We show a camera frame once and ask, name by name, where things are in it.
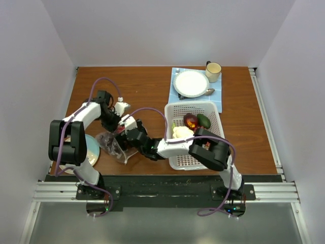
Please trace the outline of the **clear zip top bag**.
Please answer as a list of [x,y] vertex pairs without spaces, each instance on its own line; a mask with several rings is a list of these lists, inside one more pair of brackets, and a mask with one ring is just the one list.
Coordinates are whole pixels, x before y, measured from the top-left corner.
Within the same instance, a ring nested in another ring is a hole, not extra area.
[[124,165],[138,152],[136,148],[131,147],[128,143],[124,127],[119,127],[114,132],[101,132],[96,135],[95,139],[105,153]]

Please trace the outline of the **fake white cauliflower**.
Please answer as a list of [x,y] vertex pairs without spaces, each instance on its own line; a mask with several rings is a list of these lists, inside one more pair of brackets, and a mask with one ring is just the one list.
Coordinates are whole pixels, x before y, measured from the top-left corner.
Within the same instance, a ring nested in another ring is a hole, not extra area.
[[176,126],[175,123],[172,125],[172,138],[185,138],[194,135],[194,131],[186,126]]

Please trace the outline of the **fake dark red fruit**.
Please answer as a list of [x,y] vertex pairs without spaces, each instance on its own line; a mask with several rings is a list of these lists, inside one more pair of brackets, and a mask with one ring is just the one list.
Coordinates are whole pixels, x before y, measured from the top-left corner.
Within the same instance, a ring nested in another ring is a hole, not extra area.
[[198,118],[191,113],[187,113],[183,117],[183,122],[184,122],[184,125],[186,127],[188,127],[190,130],[194,130],[195,128],[197,128],[199,126]]

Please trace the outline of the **fake green pepper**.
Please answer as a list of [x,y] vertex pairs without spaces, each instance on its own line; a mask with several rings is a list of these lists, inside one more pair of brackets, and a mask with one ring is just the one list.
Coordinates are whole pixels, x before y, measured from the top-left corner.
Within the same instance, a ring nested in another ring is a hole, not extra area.
[[203,127],[205,129],[209,129],[211,127],[211,122],[210,122],[209,118],[207,118],[205,115],[198,114],[197,118],[198,118],[200,127]]

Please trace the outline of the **fake red apple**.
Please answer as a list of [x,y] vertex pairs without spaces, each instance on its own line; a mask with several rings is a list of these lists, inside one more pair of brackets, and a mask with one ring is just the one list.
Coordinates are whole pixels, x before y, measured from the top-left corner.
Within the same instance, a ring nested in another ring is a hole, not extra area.
[[118,127],[118,128],[116,129],[116,131],[115,131],[115,134],[120,134],[120,133],[122,133],[124,130],[125,130],[125,127],[124,127],[124,126],[122,126],[122,127]]

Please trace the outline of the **fake red grapes bunch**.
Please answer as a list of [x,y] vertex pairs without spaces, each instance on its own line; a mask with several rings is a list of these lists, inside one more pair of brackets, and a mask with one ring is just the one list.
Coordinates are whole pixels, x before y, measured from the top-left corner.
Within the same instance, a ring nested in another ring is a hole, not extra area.
[[203,126],[198,126],[198,127],[196,127],[196,128],[194,128],[194,132],[196,132],[197,130],[199,130],[199,129],[205,129],[205,127],[203,127]]

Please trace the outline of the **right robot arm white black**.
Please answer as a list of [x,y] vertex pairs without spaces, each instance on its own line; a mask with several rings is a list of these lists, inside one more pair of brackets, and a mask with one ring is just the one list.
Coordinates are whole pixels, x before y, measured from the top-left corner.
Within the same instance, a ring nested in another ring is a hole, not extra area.
[[128,120],[123,118],[118,125],[123,128],[122,142],[146,158],[158,161],[191,156],[209,170],[219,172],[229,198],[237,200],[244,194],[244,180],[235,166],[236,149],[226,139],[206,129],[197,129],[192,136],[183,138],[150,138],[141,120]]

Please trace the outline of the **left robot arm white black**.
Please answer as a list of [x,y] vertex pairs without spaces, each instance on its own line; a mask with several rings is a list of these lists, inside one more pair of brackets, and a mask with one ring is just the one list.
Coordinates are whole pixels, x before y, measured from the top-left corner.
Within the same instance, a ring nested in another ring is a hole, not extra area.
[[69,117],[50,123],[48,155],[56,162],[54,175],[60,176],[64,170],[59,166],[66,165],[65,170],[73,170],[82,189],[93,199],[112,200],[113,197],[105,189],[102,175],[91,166],[86,156],[85,129],[99,120],[104,129],[114,132],[121,117],[116,114],[113,102],[112,95],[101,90]]

